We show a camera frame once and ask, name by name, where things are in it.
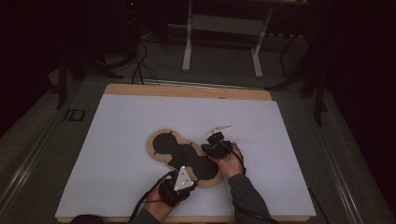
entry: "floor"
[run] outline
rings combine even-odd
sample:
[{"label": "floor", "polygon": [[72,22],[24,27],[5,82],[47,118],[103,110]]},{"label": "floor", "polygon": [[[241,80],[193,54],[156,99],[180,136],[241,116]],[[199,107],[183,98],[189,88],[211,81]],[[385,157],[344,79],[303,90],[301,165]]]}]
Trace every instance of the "floor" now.
[{"label": "floor", "polygon": [[[166,41],[151,34],[142,37],[138,55],[146,55],[141,66],[145,84],[262,90],[285,79],[279,53],[288,40],[281,36],[264,39],[261,79],[253,74],[250,37],[240,36],[222,39],[194,34],[191,70],[182,72],[184,37],[184,28],[174,28]],[[285,55],[288,72],[296,67],[305,49],[302,39],[290,47]],[[115,70],[123,79],[109,79],[91,68],[87,68],[83,81],[69,76],[68,98],[62,109],[55,109],[57,95],[48,93],[0,139],[0,223],[58,223],[54,214],[100,97],[108,83],[131,83],[135,69],[132,63]],[[56,83],[57,71],[49,75]],[[134,83],[140,82],[135,77]],[[305,223],[327,223],[325,217],[328,223],[337,224],[396,223],[332,93],[325,91],[327,111],[322,113],[323,126],[319,127],[312,116],[313,98],[300,96],[301,85],[271,94],[279,104],[305,181],[316,196],[313,202],[318,215]],[[83,109],[87,114],[81,122],[64,121],[68,109]],[[17,185],[12,179],[21,182]]]}]

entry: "gray sleeve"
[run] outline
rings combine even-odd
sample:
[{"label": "gray sleeve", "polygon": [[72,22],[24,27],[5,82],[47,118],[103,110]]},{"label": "gray sleeve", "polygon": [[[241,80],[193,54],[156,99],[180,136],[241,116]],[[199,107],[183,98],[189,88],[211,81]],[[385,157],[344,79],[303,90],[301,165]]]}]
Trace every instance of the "gray sleeve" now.
[{"label": "gray sleeve", "polygon": [[131,224],[160,224],[160,222],[155,218],[148,210],[142,208],[139,214],[130,222]]},{"label": "gray sleeve", "polygon": [[[270,217],[264,199],[246,176],[234,175],[228,180],[228,183],[231,186],[231,195],[234,204],[260,216]],[[235,209],[235,223],[262,224],[269,222],[246,215]]]}]

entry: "white table leg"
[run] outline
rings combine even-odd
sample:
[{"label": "white table leg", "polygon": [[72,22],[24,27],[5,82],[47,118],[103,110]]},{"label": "white table leg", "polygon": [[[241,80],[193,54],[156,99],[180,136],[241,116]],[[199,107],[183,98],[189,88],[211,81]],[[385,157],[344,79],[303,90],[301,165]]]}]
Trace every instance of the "white table leg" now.
[{"label": "white table leg", "polygon": [[268,27],[268,22],[271,19],[272,12],[273,12],[273,9],[271,7],[268,8],[267,15],[265,17],[264,22],[262,23],[262,28],[260,30],[259,40],[257,42],[256,48],[251,49],[251,58],[253,60],[254,73],[256,74],[257,78],[262,77],[262,66],[260,65],[259,51],[260,51],[260,48],[262,47],[262,40],[264,39],[265,32]]},{"label": "white table leg", "polygon": [[184,50],[183,67],[181,70],[183,72],[190,71],[190,61],[191,61],[191,15],[192,15],[192,0],[189,1],[189,15],[187,18],[187,43],[186,49]]}]

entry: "person's left hand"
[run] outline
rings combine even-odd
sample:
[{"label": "person's left hand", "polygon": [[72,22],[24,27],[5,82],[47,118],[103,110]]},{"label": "person's left hand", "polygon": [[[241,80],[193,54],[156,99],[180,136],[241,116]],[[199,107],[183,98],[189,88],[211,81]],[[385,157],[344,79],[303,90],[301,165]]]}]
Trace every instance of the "person's left hand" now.
[{"label": "person's left hand", "polygon": [[[147,202],[155,202],[161,200],[161,195],[159,192],[160,185],[153,189],[152,192],[146,198]],[[145,208],[148,210],[157,220],[161,223],[165,222],[166,218],[172,212],[175,207],[171,207],[163,201],[158,201],[155,203],[145,203]]]}]

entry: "hand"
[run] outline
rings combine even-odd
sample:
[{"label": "hand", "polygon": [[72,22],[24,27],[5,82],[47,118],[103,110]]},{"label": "hand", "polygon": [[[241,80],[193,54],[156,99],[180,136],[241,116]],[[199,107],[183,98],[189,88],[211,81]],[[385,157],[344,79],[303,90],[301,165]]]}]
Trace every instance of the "hand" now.
[{"label": "hand", "polygon": [[[161,195],[159,192],[160,185],[158,185],[155,189],[151,191],[151,193],[146,198],[147,202],[155,202],[161,200]],[[171,207],[167,205],[163,201],[158,201],[155,203],[146,203],[146,210],[148,210],[157,220],[161,223],[165,222],[166,218],[172,212],[175,207]]]},{"label": "hand", "polygon": [[[233,145],[233,152],[238,155],[241,160],[243,159],[241,151],[239,151],[236,143],[232,143]],[[224,159],[214,159],[209,157],[210,160],[218,164],[220,171],[223,175],[229,179],[233,175],[239,175],[243,173],[243,168],[241,162],[236,158],[236,156],[231,153]]]}]

